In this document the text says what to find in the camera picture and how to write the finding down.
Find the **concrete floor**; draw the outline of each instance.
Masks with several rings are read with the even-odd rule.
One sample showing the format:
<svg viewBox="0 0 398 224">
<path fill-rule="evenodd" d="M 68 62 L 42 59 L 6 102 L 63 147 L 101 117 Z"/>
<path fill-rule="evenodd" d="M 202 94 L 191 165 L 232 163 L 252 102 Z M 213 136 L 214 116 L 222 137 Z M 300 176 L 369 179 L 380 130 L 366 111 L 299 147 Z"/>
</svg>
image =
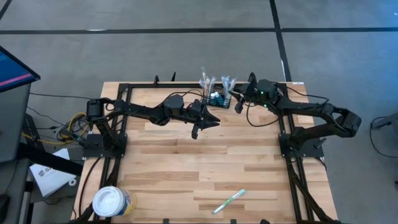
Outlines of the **concrete floor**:
<svg viewBox="0 0 398 224">
<path fill-rule="evenodd" d="M 0 0 L 0 7 L 5 3 Z M 276 0 L 282 28 L 398 27 L 396 1 Z M 0 30 L 273 27 L 268 0 L 13 0 Z M 309 94 L 359 114 L 351 139 L 324 144 L 338 216 L 346 223 L 398 220 L 398 160 L 376 154 L 369 122 L 398 112 L 398 33 L 284 33 L 292 80 Z M 212 75 L 284 81 L 275 33 L 0 35 L 7 48 L 42 76 L 32 91 L 99 97 L 105 81 L 197 81 L 200 66 Z M 30 96 L 29 106 L 59 121 L 85 110 L 85 100 Z M 53 125 L 31 113 L 37 126 Z M 385 127 L 374 141 L 398 156 Z M 73 200 L 35 206 L 33 223 L 66 222 Z"/>
</svg>

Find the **monitor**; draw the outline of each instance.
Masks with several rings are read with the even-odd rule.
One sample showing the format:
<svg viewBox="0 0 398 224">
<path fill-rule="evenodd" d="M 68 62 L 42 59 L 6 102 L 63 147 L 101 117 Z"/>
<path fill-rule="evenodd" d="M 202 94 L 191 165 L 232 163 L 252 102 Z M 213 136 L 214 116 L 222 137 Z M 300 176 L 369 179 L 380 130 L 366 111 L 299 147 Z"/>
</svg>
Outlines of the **monitor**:
<svg viewBox="0 0 398 224">
<path fill-rule="evenodd" d="M 0 46 L 0 93 L 36 80 L 37 73 Z"/>
</svg>

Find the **green marker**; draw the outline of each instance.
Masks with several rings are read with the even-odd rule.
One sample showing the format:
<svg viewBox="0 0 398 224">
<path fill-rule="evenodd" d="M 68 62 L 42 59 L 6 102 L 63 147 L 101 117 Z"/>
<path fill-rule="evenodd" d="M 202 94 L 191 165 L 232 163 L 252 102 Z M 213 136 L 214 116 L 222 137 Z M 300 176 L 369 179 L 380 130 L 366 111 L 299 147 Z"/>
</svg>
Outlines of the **green marker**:
<svg viewBox="0 0 398 224">
<path fill-rule="evenodd" d="M 244 189 L 240 190 L 238 193 L 236 193 L 234 196 L 230 197 L 226 202 L 224 202 L 224 204 L 222 204 L 220 207 L 218 207 L 216 210 L 214 210 L 213 214 L 216 214 L 219 211 L 221 211 L 223 208 L 225 208 L 225 206 L 227 206 L 227 204 L 229 204 L 233 200 L 237 199 L 243 193 L 244 193 Z"/>
</svg>

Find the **wooden tabletop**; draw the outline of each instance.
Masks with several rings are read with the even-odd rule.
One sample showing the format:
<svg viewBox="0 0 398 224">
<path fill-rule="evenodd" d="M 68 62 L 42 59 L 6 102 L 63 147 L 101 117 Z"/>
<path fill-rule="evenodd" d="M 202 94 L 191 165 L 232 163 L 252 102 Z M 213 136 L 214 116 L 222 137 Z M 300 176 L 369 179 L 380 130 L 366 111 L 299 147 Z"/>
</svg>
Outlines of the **wooden tabletop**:
<svg viewBox="0 0 398 224">
<path fill-rule="evenodd" d="M 116 99 L 119 82 L 104 83 L 101 97 Z M 288 86 L 306 94 L 304 85 Z M 131 103 L 156 106 L 171 92 L 187 91 L 176 88 L 136 88 Z M 308 102 L 307 97 L 289 91 L 294 101 Z M 198 96 L 184 97 L 185 105 Z M 129 118 L 126 155 L 121 161 L 118 187 L 137 196 L 137 207 L 127 216 L 113 217 L 113 223 L 259 223 L 265 218 L 272 223 L 295 223 L 285 160 L 280 155 L 278 123 L 255 128 L 242 114 L 230 109 L 208 107 L 218 117 L 220 126 L 198 132 L 191 138 L 192 124 L 171 121 L 160 127 L 148 120 Z M 249 110 L 254 124 L 264 124 L 277 117 L 260 106 Z M 313 126 L 312 117 L 294 116 L 296 126 Z M 85 162 L 81 179 L 96 159 Z M 308 188 L 322 209 L 337 219 L 325 168 L 312 158 L 303 160 Z M 103 159 L 97 163 L 88 180 L 82 210 L 98 190 Z M 80 182 L 75 210 L 83 181 Z M 246 193 L 231 202 L 221 212 L 211 212 L 237 191 Z M 299 193 L 303 218 L 305 207 Z"/>
</svg>

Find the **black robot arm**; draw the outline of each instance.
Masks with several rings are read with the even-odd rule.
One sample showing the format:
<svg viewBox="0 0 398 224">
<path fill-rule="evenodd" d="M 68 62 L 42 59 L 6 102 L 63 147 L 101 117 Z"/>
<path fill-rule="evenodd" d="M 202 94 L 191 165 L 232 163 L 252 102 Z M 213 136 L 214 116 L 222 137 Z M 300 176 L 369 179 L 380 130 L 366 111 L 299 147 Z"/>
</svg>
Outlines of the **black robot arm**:
<svg viewBox="0 0 398 224">
<path fill-rule="evenodd" d="M 113 105 L 113 109 L 107 115 L 104 115 L 104 106 Z M 192 123 L 192 138 L 198 137 L 198 130 L 211 128 L 220 125 L 217 117 L 213 116 L 206 108 L 206 104 L 195 100 L 187 108 L 184 108 L 184 102 L 181 95 L 172 95 L 166 98 L 156 107 L 127 103 L 123 100 L 110 100 L 101 98 L 87 102 L 87 121 L 95 124 L 104 138 L 115 138 L 116 132 L 109 127 L 108 121 L 121 116 L 133 116 L 136 118 L 148 119 L 152 124 L 159 126 L 166 125 L 171 119 Z"/>
<path fill-rule="evenodd" d="M 289 137 L 289 145 L 299 149 L 309 139 L 337 135 L 342 138 L 355 136 L 361 124 L 361 118 L 344 108 L 337 108 L 330 103 L 298 103 L 285 97 L 278 88 L 278 83 L 262 79 L 257 82 L 252 73 L 248 83 L 235 88 L 231 94 L 237 99 L 235 111 L 241 113 L 243 103 L 263 106 L 278 116 L 300 114 L 322 118 L 326 124 L 312 128 L 296 127 Z"/>
</svg>

